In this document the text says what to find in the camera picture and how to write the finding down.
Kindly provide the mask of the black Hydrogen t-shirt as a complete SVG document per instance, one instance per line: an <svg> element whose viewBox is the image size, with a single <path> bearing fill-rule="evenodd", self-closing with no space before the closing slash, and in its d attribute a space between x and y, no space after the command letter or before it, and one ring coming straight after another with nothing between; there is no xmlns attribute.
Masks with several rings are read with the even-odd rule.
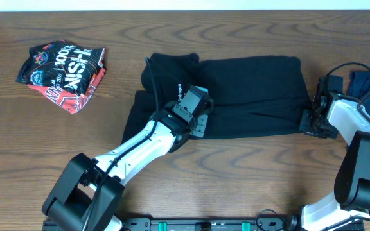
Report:
<svg viewBox="0 0 370 231"><path fill-rule="evenodd" d="M301 61L291 56L200 60L196 53L153 53L141 83L143 90L135 93L123 142L145 127L156 102L163 107L181 101L192 85L207 89L214 103L205 139L298 133L303 110L312 106Z"/></svg>

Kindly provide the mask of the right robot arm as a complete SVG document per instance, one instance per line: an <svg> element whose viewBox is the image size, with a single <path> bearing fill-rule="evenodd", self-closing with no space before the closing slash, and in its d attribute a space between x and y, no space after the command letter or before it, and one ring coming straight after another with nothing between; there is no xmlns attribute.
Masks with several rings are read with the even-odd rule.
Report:
<svg viewBox="0 0 370 231"><path fill-rule="evenodd" d="M341 135L348 148L333 192L302 208L291 221L297 230L363 230L370 221L370 115L342 86L339 76L319 78L313 106L302 114L300 132L322 139Z"/></svg>

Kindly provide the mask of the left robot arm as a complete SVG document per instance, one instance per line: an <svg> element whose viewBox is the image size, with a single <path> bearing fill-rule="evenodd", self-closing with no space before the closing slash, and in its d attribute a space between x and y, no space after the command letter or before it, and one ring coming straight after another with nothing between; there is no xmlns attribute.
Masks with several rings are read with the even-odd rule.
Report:
<svg viewBox="0 0 370 231"><path fill-rule="evenodd" d="M121 230L116 210L127 183L153 160L203 137L213 100L208 90L190 86L180 101L154 112L145 127L116 149L89 158L73 157L42 206L60 230Z"/></svg>

